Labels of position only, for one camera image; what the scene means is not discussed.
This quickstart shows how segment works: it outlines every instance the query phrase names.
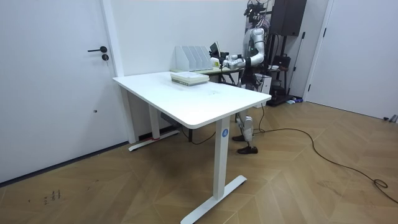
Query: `baseboard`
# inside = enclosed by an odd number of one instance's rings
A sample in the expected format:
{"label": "baseboard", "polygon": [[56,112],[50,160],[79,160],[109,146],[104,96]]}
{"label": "baseboard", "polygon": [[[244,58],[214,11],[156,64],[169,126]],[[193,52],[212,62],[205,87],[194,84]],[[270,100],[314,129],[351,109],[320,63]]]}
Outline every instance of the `baseboard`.
{"label": "baseboard", "polygon": [[14,184],[16,182],[19,182],[19,181],[22,181],[22,180],[25,180],[25,179],[28,179],[28,178],[31,178],[31,177],[34,177],[34,176],[37,176],[37,175],[40,175],[40,174],[44,174],[44,173],[46,173],[48,171],[51,171],[51,170],[54,170],[54,169],[58,169],[60,167],[69,165],[71,163],[78,162],[80,160],[90,158],[91,156],[96,156],[98,154],[101,154],[101,153],[104,153],[104,152],[108,152],[108,151],[110,151],[112,149],[116,149],[118,147],[121,147],[121,146],[124,146],[124,145],[127,145],[127,144],[129,144],[129,142],[127,142],[127,141],[126,142],[122,142],[120,144],[117,144],[117,145],[114,145],[114,146],[110,146],[110,147],[107,147],[105,149],[101,149],[99,151],[95,151],[95,152],[86,154],[84,156],[80,156],[80,157],[77,157],[77,158],[74,158],[74,159],[70,159],[68,161],[61,162],[59,164],[55,164],[55,165],[52,165],[50,167],[47,167],[47,168],[44,168],[44,169],[41,169],[41,170],[38,170],[38,171],[35,171],[35,172],[31,172],[30,174],[25,174],[25,175],[22,175],[20,177],[16,177],[16,178],[11,179],[11,180],[7,180],[5,182],[0,183],[0,188],[1,187],[5,187],[5,186],[10,185],[10,184]]}

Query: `robot leg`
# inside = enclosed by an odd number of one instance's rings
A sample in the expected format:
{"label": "robot leg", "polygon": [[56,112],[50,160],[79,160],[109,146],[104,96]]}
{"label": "robot leg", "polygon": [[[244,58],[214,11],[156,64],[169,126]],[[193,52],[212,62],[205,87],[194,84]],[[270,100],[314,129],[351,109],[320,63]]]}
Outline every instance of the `robot leg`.
{"label": "robot leg", "polygon": [[248,116],[247,110],[238,113],[238,125],[241,130],[242,135],[238,137],[233,137],[235,141],[246,141],[248,146],[242,149],[238,149],[240,154],[256,154],[258,150],[256,147],[252,146],[253,140],[253,119]]}

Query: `door frame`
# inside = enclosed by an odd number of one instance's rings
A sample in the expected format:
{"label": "door frame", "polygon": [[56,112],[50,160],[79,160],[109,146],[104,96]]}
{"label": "door frame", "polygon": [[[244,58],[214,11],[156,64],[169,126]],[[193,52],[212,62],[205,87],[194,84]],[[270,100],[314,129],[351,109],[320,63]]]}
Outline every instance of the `door frame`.
{"label": "door frame", "polygon": [[320,51],[322,49],[323,33],[325,32],[325,29],[328,26],[331,10],[333,8],[334,3],[335,3],[335,0],[328,0],[328,6],[326,7],[325,16],[323,18],[323,23],[322,23],[321,30],[320,30],[319,37],[318,37],[317,47],[315,49],[315,53],[314,53],[314,56],[312,59],[310,73],[308,74],[308,78],[307,78],[307,84],[305,84],[304,95],[303,95],[304,101],[307,101],[308,89],[310,88],[310,85],[311,85],[311,82],[312,82],[312,79],[313,79],[313,76],[315,73],[315,69],[317,67],[318,57],[319,57]]}
{"label": "door frame", "polygon": [[[113,9],[111,0],[101,0],[101,5],[104,15],[104,23],[106,33],[108,34],[108,42],[110,44],[110,52],[112,55],[112,63],[114,71],[117,77],[124,77],[123,61],[120,53],[118,33],[116,32],[116,24],[113,17]],[[126,132],[129,143],[135,143],[138,140],[134,131],[134,125],[132,122],[130,103],[128,98],[128,92],[126,89],[119,86],[121,92],[121,98],[119,104],[123,106],[123,119],[126,125]]]}

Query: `herringbone floor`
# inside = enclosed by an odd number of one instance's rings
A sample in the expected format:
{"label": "herringbone floor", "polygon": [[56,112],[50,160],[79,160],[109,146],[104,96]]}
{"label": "herringbone floor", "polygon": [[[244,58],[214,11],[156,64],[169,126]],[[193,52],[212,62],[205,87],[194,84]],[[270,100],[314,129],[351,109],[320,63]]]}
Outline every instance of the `herringbone floor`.
{"label": "herringbone floor", "polygon": [[[255,122],[261,109],[252,110]],[[398,198],[398,125],[311,103],[267,108],[264,129],[310,133],[327,158],[385,180]],[[194,131],[196,142],[215,130]],[[231,122],[231,135],[238,129]],[[229,142],[227,182],[248,181],[197,223],[398,223],[398,205],[354,172],[318,157],[306,135],[258,134],[257,155]],[[214,143],[182,134],[105,152],[0,189],[0,223],[171,224],[211,197]]]}

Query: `desk top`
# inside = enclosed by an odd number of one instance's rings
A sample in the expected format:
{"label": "desk top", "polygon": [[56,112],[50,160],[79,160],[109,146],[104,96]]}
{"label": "desk top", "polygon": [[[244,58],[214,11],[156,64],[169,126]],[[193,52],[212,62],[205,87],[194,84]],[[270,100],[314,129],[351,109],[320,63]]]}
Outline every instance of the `desk top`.
{"label": "desk top", "polygon": [[[229,68],[223,68],[223,72],[239,72],[240,70],[242,70],[242,68],[237,68],[234,70],[231,70]],[[178,69],[170,69],[171,72],[184,72]],[[214,74],[219,74],[221,73],[221,69],[220,68],[216,68],[213,67],[213,69],[209,69],[209,70],[200,70],[200,71],[192,71],[198,74],[204,74],[204,75],[214,75]]]}
{"label": "desk top", "polygon": [[268,94],[213,82],[181,85],[171,81],[170,72],[113,79],[190,129],[200,128],[271,99]]}

